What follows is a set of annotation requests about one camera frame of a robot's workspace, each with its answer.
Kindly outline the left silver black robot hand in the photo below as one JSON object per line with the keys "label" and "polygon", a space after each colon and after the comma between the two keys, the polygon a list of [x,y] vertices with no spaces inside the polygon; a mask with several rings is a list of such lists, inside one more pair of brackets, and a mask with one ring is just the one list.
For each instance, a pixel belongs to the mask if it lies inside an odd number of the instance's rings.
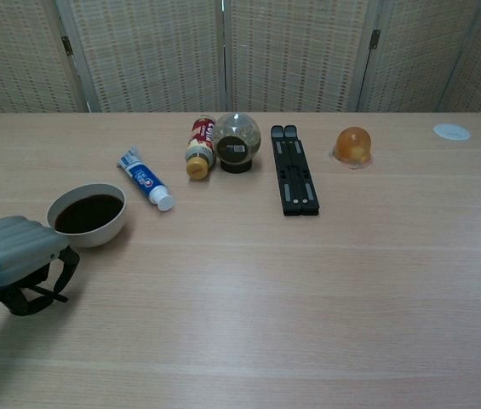
{"label": "left silver black robot hand", "polygon": [[68,238],[52,228],[23,216],[1,218],[0,302],[17,316],[46,309],[55,300],[29,287],[37,285],[61,294],[79,260]]}

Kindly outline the white round table grommet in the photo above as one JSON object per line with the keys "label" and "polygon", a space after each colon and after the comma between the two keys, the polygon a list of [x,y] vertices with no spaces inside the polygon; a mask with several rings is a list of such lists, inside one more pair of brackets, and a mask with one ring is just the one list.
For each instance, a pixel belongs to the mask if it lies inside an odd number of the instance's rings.
{"label": "white round table grommet", "polygon": [[471,138],[471,133],[458,124],[436,124],[432,130],[436,135],[448,141],[467,141]]}

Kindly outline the glass snow globe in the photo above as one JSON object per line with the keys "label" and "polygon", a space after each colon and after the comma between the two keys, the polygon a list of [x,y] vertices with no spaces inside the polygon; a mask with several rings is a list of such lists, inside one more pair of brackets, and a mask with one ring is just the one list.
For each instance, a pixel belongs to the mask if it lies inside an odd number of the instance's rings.
{"label": "glass snow globe", "polygon": [[248,114],[231,112],[215,122],[213,148],[224,171],[239,174],[250,170],[260,146],[261,131]]}

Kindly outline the white bowl with dark liquid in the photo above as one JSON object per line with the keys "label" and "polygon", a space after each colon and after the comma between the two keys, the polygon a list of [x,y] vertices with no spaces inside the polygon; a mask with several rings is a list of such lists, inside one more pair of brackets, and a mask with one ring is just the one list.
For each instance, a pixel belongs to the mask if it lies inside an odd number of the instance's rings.
{"label": "white bowl with dark liquid", "polygon": [[107,183],[91,183],[63,193],[49,207],[47,223],[66,236],[71,247],[93,248],[108,243],[126,220],[123,191]]}

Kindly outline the black folding laptop stand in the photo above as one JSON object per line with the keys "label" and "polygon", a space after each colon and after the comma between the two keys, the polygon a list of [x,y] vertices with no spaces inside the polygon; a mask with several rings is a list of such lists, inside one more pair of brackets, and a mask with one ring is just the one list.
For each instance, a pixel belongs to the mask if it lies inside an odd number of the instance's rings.
{"label": "black folding laptop stand", "polygon": [[297,128],[273,125],[271,138],[283,214],[317,216],[318,197]]}

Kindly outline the blue white toothpaste tube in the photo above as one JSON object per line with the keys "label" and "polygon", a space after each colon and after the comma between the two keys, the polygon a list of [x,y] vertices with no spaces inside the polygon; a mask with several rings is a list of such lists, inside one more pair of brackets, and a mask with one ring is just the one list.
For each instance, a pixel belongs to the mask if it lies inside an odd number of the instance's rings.
{"label": "blue white toothpaste tube", "polygon": [[117,162],[145,197],[162,211],[172,210],[175,198],[167,186],[150,170],[141,159],[136,147],[131,147]]}

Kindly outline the orange jelly cup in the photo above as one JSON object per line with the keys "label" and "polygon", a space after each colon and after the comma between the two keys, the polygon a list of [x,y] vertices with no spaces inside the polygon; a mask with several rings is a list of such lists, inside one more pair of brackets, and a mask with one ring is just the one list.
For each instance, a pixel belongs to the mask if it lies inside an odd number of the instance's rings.
{"label": "orange jelly cup", "polygon": [[330,157],[352,169],[360,169],[371,161],[371,138],[364,128],[345,128],[335,141]]}

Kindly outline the red Costa coffee bottle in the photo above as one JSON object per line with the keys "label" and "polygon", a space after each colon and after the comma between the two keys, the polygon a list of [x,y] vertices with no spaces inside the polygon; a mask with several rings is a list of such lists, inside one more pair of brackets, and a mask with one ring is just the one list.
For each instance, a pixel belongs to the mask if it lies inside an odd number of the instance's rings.
{"label": "red Costa coffee bottle", "polygon": [[215,120],[209,116],[201,116],[192,126],[186,150],[186,173],[193,180],[204,179],[215,164],[214,127]]}

